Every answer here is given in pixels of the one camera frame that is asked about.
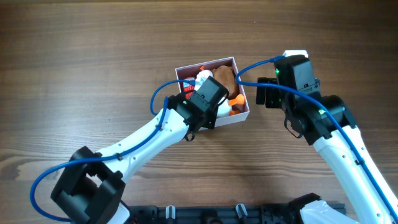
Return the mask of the white pink plush duck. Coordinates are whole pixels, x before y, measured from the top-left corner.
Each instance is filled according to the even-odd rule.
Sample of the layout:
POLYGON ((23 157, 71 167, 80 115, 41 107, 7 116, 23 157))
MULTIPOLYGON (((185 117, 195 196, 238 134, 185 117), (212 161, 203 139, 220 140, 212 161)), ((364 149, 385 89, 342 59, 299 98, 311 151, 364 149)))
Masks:
POLYGON ((202 65, 200 67, 200 72, 197 74, 196 78, 197 77, 205 77, 207 80, 209 77, 213 77, 213 73, 212 71, 207 70, 204 65, 202 65))

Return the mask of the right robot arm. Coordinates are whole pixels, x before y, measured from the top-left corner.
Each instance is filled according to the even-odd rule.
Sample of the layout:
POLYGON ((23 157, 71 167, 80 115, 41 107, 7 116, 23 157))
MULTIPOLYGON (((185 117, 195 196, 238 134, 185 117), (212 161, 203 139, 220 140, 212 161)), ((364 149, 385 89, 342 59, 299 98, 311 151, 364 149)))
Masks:
POLYGON ((274 78, 258 78, 256 102, 281 109, 284 126, 305 138, 335 174, 360 223, 397 223, 397 197, 373 162, 356 120, 343 100, 323 96, 312 63, 301 51, 266 61, 274 78))

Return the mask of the brown plush toy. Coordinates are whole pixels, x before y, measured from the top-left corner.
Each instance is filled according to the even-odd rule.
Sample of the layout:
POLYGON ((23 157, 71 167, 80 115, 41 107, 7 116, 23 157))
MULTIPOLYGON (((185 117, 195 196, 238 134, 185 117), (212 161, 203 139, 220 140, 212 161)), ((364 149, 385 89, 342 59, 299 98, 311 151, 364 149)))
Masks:
POLYGON ((226 65, 222 65, 212 70, 213 77, 219 83, 221 83, 228 91, 228 99, 231 100, 236 98, 239 94, 239 87, 235 81, 233 68, 226 65))

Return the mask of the white plush duck yellow hat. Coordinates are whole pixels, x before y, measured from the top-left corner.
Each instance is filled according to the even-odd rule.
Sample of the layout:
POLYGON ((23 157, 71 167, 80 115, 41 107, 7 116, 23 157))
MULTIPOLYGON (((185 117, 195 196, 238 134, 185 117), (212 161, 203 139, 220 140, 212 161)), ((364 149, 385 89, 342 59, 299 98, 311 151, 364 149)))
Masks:
POLYGON ((234 110, 234 106, 244 105, 245 104, 245 97, 242 94, 239 94, 236 98, 232 100, 228 100, 225 97, 219 102, 218 111, 217 111, 217 118, 224 118, 227 116, 232 116, 235 114, 239 114, 240 110, 234 110))

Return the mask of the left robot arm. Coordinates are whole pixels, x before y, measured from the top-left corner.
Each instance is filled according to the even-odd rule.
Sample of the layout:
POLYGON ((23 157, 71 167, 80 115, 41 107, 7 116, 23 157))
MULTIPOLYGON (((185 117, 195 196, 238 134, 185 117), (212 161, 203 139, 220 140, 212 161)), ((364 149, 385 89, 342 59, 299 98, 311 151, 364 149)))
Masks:
POLYGON ((51 199, 72 223, 124 223, 130 211, 121 197, 130 178, 163 149, 186 139, 202 127, 212 129, 219 103, 228 90, 207 78, 189 98, 179 93, 146 125, 112 146, 92 152, 87 147, 70 158, 51 199))

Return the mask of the red toy fire truck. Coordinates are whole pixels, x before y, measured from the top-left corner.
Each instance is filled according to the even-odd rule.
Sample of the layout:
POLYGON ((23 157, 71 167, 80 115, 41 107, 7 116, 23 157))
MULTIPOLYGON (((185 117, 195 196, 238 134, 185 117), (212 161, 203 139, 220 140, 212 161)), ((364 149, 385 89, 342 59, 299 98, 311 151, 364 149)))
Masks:
POLYGON ((183 82, 183 92, 185 93, 186 99, 189 99, 195 89, 195 77, 185 78, 183 82))

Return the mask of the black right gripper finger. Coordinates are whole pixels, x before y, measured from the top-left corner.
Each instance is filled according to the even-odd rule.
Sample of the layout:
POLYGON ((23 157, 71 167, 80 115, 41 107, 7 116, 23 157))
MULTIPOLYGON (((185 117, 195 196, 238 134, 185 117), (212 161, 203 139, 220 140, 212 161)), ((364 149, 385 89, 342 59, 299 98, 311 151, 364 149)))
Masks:
POLYGON ((265 106, 266 108, 280 108, 279 89, 266 88, 265 106))
MULTIPOLYGON (((259 77, 257 79, 257 83, 265 83, 266 82, 266 77, 259 77)), ((266 101, 266 87, 261 87, 258 86, 256 88, 256 104, 257 105, 264 105, 266 101)))

